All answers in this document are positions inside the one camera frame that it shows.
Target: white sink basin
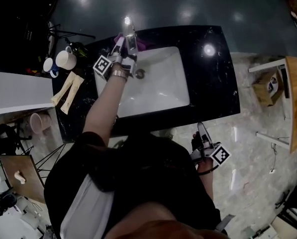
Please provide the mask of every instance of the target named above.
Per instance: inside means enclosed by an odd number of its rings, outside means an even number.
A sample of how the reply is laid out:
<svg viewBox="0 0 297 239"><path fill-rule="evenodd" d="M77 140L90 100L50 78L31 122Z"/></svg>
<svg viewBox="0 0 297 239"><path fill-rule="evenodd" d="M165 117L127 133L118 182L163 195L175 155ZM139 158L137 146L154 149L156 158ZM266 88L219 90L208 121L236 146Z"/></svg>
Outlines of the white sink basin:
<svg viewBox="0 0 297 239"><path fill-rule="evenodd" d="M129 77L118 107L122 117L187 106L190 103L179 49L167 47L137 54L136 69L143 69L143 79ZM106 81L95 73L98 94Z"/></svg>

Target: wooden table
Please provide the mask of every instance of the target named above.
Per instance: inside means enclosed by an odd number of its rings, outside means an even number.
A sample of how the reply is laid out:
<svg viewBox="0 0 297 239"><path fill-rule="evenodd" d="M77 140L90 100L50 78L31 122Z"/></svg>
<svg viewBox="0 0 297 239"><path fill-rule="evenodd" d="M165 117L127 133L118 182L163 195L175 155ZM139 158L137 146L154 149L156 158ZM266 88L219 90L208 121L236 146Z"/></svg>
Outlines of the wooden table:
<svg viewBox="0 0 297 239"><path fill-rule="evenodd" d="M291 134L289 143L279 140L277 138L270 137L266 134L257 132L256 136L269 142L275 143L281 147L284 147L293 153L297 149L297 58L285 57L284 59L277 60L271 63L263 64L260 66L249 68L249 73L261 71L271 67L284 65L289 85L289 94L291 100Z"/></svg>
<svg viewBox="0 0 297 239"><path fill-rule="evenodd" d="M34 165L31 155L0 156L3 169L9 183L16 193L45 204L44 183ZM20 171L25 178L25 184L21 184L14 177L14 173Z"/></svg>

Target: bracelet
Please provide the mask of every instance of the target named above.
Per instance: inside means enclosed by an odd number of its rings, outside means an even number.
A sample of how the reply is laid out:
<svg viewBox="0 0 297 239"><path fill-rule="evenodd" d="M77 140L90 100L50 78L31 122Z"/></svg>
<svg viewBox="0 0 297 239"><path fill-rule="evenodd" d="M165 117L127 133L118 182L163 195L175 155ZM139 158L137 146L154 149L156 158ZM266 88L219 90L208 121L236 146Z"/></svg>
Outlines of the bracelet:
<svg viewBox="0 0 297 239"><path fill-rule="evenodd" d="M125 71L121 71L118 69L113 70L111 76L118 76L118 77L122 77L125 79L125 81L127 81L127 74Z"/></svg>

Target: gray floor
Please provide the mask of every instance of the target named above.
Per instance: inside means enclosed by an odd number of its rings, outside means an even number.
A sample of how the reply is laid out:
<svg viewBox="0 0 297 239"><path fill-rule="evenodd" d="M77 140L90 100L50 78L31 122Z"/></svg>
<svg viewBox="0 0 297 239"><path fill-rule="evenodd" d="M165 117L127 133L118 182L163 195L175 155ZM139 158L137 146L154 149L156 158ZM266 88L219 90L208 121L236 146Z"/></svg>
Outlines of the gray floor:
<svg viewBox="0 0 297 239"><path fill-rule="evenodd" d="M227 214L236 215L227 227L229 236L234 239L245 239L246 227L258 230L269 224L277 214L275 202L283 191L292 188L297 181L297 151L290 155L288 150L277 147L276 171L269 174L275 159L273 150L269 142L255 136L255 132L260 131L274 137L288 137L290 122L285 117L290 117L290 103L283 95L272 107L263 108L258 104L251 88L257 75L247 71L252 57L244 54L232 55L241 113L204 122L212 140L222 142L232 153L227 163L214 172L213 185L214 202L222 217ZM49 110L49 114L53 124L41 135L30 130L28 118L25 118L23 124L25 135L33 136L32 141L27 141L27 145L34 144L31 154L35 161L62 144L55 110ZM191 151L191 138L196 130L196 124L178 127L174 141ZM123 138L125 137L112 138L109 146ZM71 146L68 144L62 155ZM54 155L42 168L51 168L56 158L57 155ZM231 190L234 169L237 175L236 184ZM41 172L41 176L47 174L48 172Z"/></svg>
<svg viewBox="0 0 297 239"><path fill-rule="evenodd" d="M219 25L231 52L297 56L297 29L285 0L59 0L52 21L62 30L100 40L121 32L126 15L132 17L135 30ZM58 50L63 47L62 40Z"/></svg>

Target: blue mug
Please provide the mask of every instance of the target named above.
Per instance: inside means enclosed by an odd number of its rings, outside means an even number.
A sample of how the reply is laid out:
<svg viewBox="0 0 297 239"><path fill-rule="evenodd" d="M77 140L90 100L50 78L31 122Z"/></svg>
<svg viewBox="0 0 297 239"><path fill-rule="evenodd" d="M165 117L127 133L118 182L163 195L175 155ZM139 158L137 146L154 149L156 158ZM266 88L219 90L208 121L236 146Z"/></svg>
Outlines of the blue mug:
<svg viewBox="0 0 297 239"><path fill-rule="evenodd" d="M43 70L49 72L53 78L57 78L59 75L59 67L52 58L47 58L44 61Z"/></svg>

